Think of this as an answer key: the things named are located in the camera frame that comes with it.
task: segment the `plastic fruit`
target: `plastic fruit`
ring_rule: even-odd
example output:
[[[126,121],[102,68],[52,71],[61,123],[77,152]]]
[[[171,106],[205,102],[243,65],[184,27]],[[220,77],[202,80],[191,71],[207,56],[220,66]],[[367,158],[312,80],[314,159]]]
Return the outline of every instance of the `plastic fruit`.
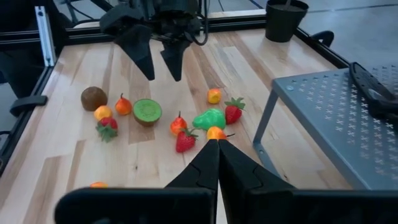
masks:
[[[113,118],[103,118],[98,122],[96,129],[105,142],[110,142],[118,135],[118,123]]]
[[[154,100],[141,99],[134,103],[132,113],[141,125],[153,126],[162,116],[162,108]]]
[[[226,124],[233,124],[242,116],[242,110],[245,106],[245,104],[241,102],[242,100],[243,98],[241,97],[237,100],[232,97],[231,101],[225,102],[225,105],[227,105],[225,108]]]
[[[120,99],[118,100],[114,108],[120,115],[127,115],[131,113],[132,110],[130,101],[123,97],[123,93],[120,95]]]
[[[204,130],[208,130],[213,126],[217,126],[221,129],[225,128],[225,117],[224,113],[219,109],[208,109],[201,115],[197,116],[193,122],[193,126],[195,128],[200,128]]]
[[[213,88],[207,91],[207,102],[216,104],[221,100],[221,91],[220,89]]]
[[[209,128],[209,130],[207,130],[207,140],[210,139],[226,139],[228,137],[231,137],[235,134],[230,134],[230,135],[226,135],[224,134],[223,130],[219,127],[211,127]]]
[[[177,143],[175,145],[175,150],[177,152],[186,152],[187,150],[195,146],[195,141],[197,140],[197,135],[192,134],[195,129],[189,130],[187,128],[182,129],[182,131],[177,135]]]
[[[181,129],[187,128],[187,122],[181,117],[181,111],[178,112],[178,117],[170,124],[170,131],[177,136]]]
[[[108,185],[105,184],[104,182],[95,182],[95,183],[90,184],[90,187],[93,187],[93,188],[106,188],[106,187],[108,187]]]
[[[112,117],[112,110],[108,106],[100,106],[94,111],[94,117],[97,121],[101,121],[103,118]]]
[[[91,86],[85,89],[81,93],[80,100],[81,105],[87,111],[94,111],[98,107],[108,103],[106,93],[96,86]]]

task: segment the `plant pot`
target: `plant pot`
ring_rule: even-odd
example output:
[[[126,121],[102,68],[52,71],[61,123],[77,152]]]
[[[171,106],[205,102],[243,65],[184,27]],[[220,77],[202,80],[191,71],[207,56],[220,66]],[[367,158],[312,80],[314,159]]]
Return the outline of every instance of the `plant pot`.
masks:
[[[269,0],[266,7],[266,37],[274,42],[288,42],[308,11],[308,5],[293,0],[285,9],[287,0]]]

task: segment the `red strawberry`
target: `red strawberry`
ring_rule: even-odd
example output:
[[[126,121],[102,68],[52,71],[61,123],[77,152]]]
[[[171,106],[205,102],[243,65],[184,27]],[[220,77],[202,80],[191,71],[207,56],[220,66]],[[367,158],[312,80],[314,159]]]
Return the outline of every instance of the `red strawberry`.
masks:
[[[197,135],[192,134],[187,128],[181,129],[181,132],[177,135],[177,143],[175,145],[175,150],[177,152],[185,152],[195,146],[195,141],[197,140]]]
[[[103,118],[98,122],[97,131],[103,141],[109,142],[118,135],[118,124],[113,118]]]
[[[225,108],[226,124],[233,124],[242,116],[242,110],[245,105],[241,102],[242,100],[243,98],[241,97],[239,97],[237,100],[232,97],[231,101],[225,102],[225,105],[227,106]]]

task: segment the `small orange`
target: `small orange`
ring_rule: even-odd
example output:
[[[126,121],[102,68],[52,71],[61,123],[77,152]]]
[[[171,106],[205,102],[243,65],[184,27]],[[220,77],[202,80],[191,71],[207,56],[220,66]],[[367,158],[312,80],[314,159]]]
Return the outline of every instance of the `small orange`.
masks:
[[[107,106],[100,106],[94,111],[94,117],[97,121],[101,121],[103,118],[112,117],[112,110]]]
[[[104,182],[95,182],[90,184],[90,187],[94,187],[94,188],[107,188],[108,185],[105,184]]]
[[[221,91],[220,89],[213,88],[207,91],[207,101],[211,104],[219,103],[221,100]]]

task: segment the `wooden table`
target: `wooden table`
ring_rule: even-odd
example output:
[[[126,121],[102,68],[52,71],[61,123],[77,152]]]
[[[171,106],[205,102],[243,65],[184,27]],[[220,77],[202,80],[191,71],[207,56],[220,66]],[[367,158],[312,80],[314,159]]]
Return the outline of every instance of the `wooden table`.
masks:
[[[224,109],[223,103],[206,103],[209,88],[222,89],[224,99],[244,97],[243,117],[226,132],[236,133],[230,141],[259,162],[251,141],[271,80],[335,69],[298,38],[277,44],[264,33],[214,33],[204,47],[192,44],[185,51],[180,82],[167,70],[160,42],[150,43],[156,75],[151,82],[117,45],[65,47],[43,92],[49,102],[34,110],[0,178],[1,223],[53,223],[53,208],[62,195],[96,181],[112,187],[165,186],[206,143],[205,133],[198,131],[194,149],[175,152],[169,125],[178,111],[190,123],[208,108]],[[153,128],[143,128],[132,116],[116,116],[119,136],[106,144],[95,130],[93,113],[81,107],[80,94],[88,86],[101,87],[112,108],[121,93],[133,102],[152,98],[163,115]],[[262,143],[281,176],[296,187],[349,188],[281,102]],[[218,223],[226,223],[222,200],[218,205]]]

